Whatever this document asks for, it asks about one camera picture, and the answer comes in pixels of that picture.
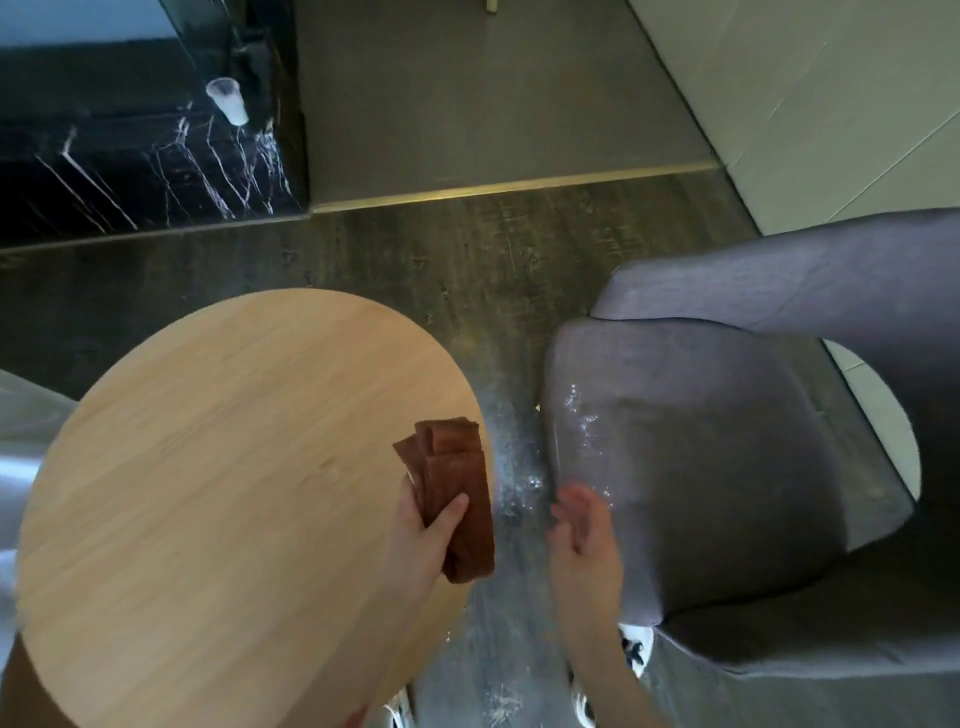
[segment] seat cushion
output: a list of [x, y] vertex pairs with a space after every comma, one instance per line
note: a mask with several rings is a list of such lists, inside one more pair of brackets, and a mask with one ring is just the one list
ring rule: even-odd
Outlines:
[[579, 319], [554, 337], [542, 399], [555, 482], [611, 504], [625, 622], [789, 589], [843, 555], [834, 455], [763, 338]]

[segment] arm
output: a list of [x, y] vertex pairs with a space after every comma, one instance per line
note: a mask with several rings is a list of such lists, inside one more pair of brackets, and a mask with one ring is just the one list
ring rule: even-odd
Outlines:
[[400, 489], [386, 561], [373, 596], [305, 692], [307, 697], [287, 715], [284, 728], [345, 725], [345, 720], [347, 728], [359, 725], [363, 706], [372, 700], [394, 659], [405, 625], [430, 596], [469, 498], [460, 494], [424, 528], [408, 476]]
[[560, 489], [551, 506], [550, 583], [566, 656], [600, 728], [665, 728], [647, 691], [627, 667], [617, 622], [623, 563], [610, 508], [583, 485]]

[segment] forearm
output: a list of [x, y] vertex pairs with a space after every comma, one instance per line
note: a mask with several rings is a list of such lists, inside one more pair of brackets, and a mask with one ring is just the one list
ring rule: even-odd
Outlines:
[[395, 599], [374, 596], [281, 728], [340, 726], [368, 704], [394, 659], [405, 614]]
[[627, 666], [615, 630], [570, 656], [598, 728], [666, 728], [650, 694]]

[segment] wooden tabletop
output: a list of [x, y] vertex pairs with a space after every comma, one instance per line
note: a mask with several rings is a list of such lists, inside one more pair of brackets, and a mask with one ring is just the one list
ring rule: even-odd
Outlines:
[[[250, 294], [125, 356], [84, 397], [23, 523], [18, 609], [81, 728], [276, 725], [368, 598], [417, 420], [480, 408], [449, 354], [378, 303]], [[444, 579], [384, 695], [466, 602]]]

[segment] brown cloth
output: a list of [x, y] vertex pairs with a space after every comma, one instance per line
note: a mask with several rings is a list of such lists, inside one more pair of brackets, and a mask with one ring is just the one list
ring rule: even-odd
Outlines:
[[493, 513], [487, 486], [487, 462], [480, 444], [480, 425], [465, 417], [427, 420], [413, 435], [394, 443], [394, 450], [414, 481], [414, 498], [429, 526], [461, 493], [470, 505], [453, 532], [444, 558], [451, 584], [466, 584], [493, 573]]

